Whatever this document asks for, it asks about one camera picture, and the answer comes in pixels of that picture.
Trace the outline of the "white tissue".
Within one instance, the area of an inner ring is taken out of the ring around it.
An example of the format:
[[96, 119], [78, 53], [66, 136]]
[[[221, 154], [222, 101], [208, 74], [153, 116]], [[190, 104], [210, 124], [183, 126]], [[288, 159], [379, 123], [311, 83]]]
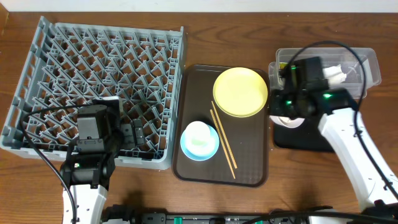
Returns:
[[343, 83], [347, 77], [347, 74], [343, 73], [341, 65], [324, 68], [323, 74], [328, 80], [329, 85]]

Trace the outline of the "white bowl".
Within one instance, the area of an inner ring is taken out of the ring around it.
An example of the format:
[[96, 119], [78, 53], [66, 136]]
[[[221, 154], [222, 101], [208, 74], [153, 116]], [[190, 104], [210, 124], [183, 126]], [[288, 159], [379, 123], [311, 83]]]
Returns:
[[270, 116], [270, 119], [276, 125], [290, 129], [299, 127], [305, 121], [304, 118], [290, 119], [288, 117], [282, 117], [282, 116]]

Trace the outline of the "light blue saucer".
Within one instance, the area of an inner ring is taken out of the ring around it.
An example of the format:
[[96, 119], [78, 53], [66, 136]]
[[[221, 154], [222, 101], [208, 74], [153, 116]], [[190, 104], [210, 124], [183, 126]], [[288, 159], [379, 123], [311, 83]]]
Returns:
[[193, 161], [206, 161], [213, 157], [219, 148], [220, 138], [212, 126], [201, 121], [190, 123], [180, 138], [183, 153]]

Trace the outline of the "green snack wrapper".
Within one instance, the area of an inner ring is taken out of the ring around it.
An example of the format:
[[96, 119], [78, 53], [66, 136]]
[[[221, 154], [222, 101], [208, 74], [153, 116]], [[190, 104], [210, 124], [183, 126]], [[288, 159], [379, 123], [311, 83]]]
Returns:
[[279, 63], [279, 70], [283, 70], [283, 69], [287, 68], [288, 65], [289, 65], [288, 63], [280, 62]]

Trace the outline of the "white plastic cup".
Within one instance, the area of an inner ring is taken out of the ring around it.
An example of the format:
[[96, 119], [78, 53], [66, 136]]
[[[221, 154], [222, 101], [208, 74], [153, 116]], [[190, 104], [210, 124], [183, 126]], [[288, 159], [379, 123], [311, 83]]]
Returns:
[[210, 129], [201, 121], [190, 123], [185, 130], [186, 148], [196, 156], [205, 156], [210, 152]]

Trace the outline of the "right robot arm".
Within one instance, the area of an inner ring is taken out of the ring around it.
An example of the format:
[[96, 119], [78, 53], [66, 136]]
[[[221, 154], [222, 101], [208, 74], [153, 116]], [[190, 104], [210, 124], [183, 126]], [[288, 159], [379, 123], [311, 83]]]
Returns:
[[354, 188], [361, 214], [357, 223], [397, 223], [397, 176], [367, 132], [359, 102], [345, 88], [330, 88], [320, 57], [290, 61], [284, 87], [273, 90], [269, 113], [303, 146], [324, 139], [338, 156]]

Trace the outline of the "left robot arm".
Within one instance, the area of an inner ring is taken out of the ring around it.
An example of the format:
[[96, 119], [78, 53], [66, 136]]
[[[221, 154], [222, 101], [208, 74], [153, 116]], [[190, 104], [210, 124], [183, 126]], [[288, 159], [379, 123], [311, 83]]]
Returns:
[[142, 121], [121, 124], [120, 117], [118, 106], [90, 105], [78, 110], [79, 137], [60, 168], [66, 183], [63, 223], [101, 223], [115, 158], [121, 149], [144, 144]]

